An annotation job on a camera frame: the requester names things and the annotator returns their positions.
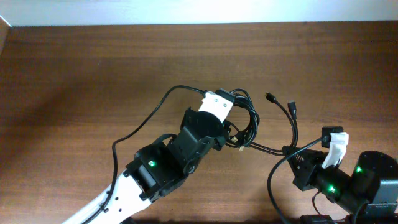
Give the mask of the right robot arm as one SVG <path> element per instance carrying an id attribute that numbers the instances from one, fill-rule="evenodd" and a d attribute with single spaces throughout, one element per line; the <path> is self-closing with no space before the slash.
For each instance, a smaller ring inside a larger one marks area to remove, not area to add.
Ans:
<path id="1" fill-rule="evenodd" d="M 307 149 L 290 158 L 293 184 L 301 191 L 318 189 L 349 213 L 345 223 L 397 223 L 397 160 L 379 151 L 364 151 L 351 175 L 338 165 L 323 168 L 326 153 Z"/>

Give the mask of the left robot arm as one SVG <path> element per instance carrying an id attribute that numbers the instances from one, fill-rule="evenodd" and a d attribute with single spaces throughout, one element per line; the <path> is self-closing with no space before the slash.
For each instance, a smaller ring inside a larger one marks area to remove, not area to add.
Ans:
<path id="1" fill-rule="evenodd" d="M 227 142 L 226 117 L 236 96 L 207 91 L 200 108 L 185 111 L 180 132 L 163 134 L 138 150 L 113 183 L 67 223 L 132 223 L 132 216 L 179 188 L 210 149 Z"/>

